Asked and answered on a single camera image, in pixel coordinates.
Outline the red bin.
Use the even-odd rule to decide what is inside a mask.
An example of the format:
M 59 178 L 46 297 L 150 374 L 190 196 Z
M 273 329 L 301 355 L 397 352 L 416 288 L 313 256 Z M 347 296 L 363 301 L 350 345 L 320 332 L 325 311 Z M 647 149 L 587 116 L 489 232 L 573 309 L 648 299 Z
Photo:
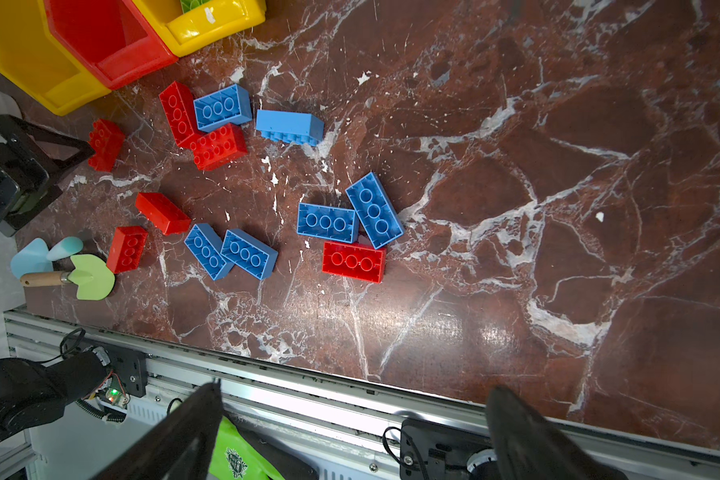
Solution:
M 110 90 L 178 60 L 131 1 L 45 0 L 44 7 L 53 36 Z

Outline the red lego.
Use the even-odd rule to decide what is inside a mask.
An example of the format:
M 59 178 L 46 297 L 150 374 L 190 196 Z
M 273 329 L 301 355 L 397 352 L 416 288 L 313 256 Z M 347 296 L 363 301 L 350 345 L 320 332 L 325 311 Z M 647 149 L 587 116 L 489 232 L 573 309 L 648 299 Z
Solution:
M 385 247 L 374 249 L 361 243 L 325 241 L 322 272 L 380 283 L 385 271 L 386 252 Z
M 189 148 L 201 132 L 197 128 L 194 97 L 189 88 L 174 81 L 160 94 L 159 100 L 169 122 L 170 130 L 180 148 Z
M 198 137 L 190 143 L 194 164 L 201 171 L 211 171 L 248 154 L 243 130 L 233 124 Z
M 141 226 L 117 227 L 106 262 L 109 270 L 119 274 L 139 267 L 148 232 Z
M 89 135 L 89 144 L 94 149 L 94 155 L 88 160 L 88 164 L 96 171 L 111 172 L 124 140 L 124 133 L 115 123 L 104 119 L 96 120 Z
M 190 229 L 191 219 L 161 193 L 140 192 L 135 206 L 164 235 L 182 234 Z

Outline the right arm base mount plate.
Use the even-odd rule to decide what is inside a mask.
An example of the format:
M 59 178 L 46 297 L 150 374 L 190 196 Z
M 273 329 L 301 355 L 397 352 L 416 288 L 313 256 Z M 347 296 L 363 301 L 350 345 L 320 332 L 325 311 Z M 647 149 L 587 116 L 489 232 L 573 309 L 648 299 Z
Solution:
M 382 434 L 400 479 L 500 479 L 488 437 L 425 420 L 407 418 Z

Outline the red lego upright top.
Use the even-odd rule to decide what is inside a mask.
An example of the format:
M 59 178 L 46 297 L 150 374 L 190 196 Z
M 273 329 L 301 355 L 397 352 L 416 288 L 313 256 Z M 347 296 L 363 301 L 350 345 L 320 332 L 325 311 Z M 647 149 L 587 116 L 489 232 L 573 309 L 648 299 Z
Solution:
M 160 94 L 159 100 L 169 122 L 170 130 L 180 148 L 189 148 L 201 132 L 197 128 L 194 97 L 189 88 L 174 81 Z

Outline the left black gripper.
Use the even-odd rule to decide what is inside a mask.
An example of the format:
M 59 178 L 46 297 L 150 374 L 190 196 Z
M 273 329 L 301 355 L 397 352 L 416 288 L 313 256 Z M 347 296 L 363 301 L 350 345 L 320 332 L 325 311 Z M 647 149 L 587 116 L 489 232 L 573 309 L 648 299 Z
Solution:
M 0 233 L 13 237 L 61 194 L 59 182 L 93 156 L 84 140 L 0 115 Z

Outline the green work glove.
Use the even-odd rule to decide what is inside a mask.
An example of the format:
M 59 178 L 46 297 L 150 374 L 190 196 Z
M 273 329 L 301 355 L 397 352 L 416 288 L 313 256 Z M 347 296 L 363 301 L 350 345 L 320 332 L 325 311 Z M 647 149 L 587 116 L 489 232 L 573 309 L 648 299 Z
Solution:
M 280 472 L 225 417 L 219 425 L 209 474 L 220 480 L 283 479 Z

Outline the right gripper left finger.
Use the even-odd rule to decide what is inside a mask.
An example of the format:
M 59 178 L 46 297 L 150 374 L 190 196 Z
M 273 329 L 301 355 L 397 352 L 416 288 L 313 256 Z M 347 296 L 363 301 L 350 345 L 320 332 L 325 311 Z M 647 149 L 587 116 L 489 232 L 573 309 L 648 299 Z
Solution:
M 95 477 L 205 479 L 223 414 L 220 384 L 207 383 Z

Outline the yellow bin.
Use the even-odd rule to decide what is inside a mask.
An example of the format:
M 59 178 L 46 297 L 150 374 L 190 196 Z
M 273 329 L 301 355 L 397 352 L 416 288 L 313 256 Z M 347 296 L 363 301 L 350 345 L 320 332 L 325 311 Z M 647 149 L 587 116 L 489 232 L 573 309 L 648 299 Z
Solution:
M 179 57 L 263 23 L 267 10 L 265 0 L 212 0 L 186 14 L 180 0 L 135 0 L 133 4 Z
M 110 93 L 52 35 L 37 0 L 0 1 L 0 73 L 58 116 Z

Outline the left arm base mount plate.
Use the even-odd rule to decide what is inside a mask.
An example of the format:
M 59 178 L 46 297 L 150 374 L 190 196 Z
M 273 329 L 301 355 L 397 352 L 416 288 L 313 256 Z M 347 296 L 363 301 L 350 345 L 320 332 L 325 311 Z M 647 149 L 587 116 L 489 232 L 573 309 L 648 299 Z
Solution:
M 129 396 L 142 398 L 146 394 L 148 374 L 143 352 L 102 342 L 93 342 L 92 349 L 115 384 L 122 386 Z

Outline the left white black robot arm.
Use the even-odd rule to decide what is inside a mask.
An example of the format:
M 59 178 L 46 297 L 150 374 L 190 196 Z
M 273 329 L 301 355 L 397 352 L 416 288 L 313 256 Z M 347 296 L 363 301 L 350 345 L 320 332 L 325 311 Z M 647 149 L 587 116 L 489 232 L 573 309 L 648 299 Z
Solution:
M 84 140 L 58 134 L 10 114 L 0 115 L 0 190 L 11 185 L 56 199 L 57 182 L 69 169 L 88 160 L 93 148 Z M 0 224 L 16 204 L 0 192 Z M 106 382 L 112 372 L 109 353 L 83 344 L 78 328 L 59 344 L 57 357 L 45 362 L 0 359 L 0 443 L 32 427 L 52 423 L 68 405 L 81 401 Z

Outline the blue lego right flat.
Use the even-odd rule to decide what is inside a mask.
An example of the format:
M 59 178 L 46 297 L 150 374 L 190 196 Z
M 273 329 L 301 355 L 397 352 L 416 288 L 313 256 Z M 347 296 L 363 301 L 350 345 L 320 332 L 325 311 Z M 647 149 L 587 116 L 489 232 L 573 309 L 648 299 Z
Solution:
M 353 209 L 300 203 L 297 233 L 323 240 L 352 244 L 358 239 L 359 220 Z

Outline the blue lego bottom middle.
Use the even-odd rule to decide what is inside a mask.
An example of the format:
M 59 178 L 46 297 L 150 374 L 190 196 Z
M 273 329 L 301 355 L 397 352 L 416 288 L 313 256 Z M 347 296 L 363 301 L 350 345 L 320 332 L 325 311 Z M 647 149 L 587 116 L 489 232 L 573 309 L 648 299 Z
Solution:
M 278 252 L 241 229 L 227 230 L 221 255 L 258 280 L 271 276 Z

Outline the blue lego bottom left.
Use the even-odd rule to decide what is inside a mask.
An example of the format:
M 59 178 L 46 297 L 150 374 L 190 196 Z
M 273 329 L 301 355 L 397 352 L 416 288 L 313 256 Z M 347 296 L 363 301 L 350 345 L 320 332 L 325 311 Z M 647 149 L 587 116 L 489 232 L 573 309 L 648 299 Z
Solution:
M 221 255 L 222 240 L 207 223 L 193 225 L 184 243 L 214 281 L 226 277 L 234 266 Z

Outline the green lego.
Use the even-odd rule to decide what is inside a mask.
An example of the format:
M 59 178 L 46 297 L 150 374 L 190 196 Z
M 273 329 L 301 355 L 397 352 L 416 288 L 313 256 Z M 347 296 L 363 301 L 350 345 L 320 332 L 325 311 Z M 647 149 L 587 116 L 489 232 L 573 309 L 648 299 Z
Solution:
M 189 11 L 202 6 L 203 4 L 207 3 L 208 1 L 209 0 L 180 0 L 180 6 L 182 9 L 182 13 L 186 14 Z

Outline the blue lego top right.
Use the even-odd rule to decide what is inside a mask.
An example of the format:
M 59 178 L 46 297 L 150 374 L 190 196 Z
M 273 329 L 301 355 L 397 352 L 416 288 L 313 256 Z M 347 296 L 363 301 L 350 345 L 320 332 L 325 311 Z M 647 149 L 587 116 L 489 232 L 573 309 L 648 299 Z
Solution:
M 324 138 L 324 122 L 308 113 L 258 110 L 256 130 L 265 139 L 317 146 Z

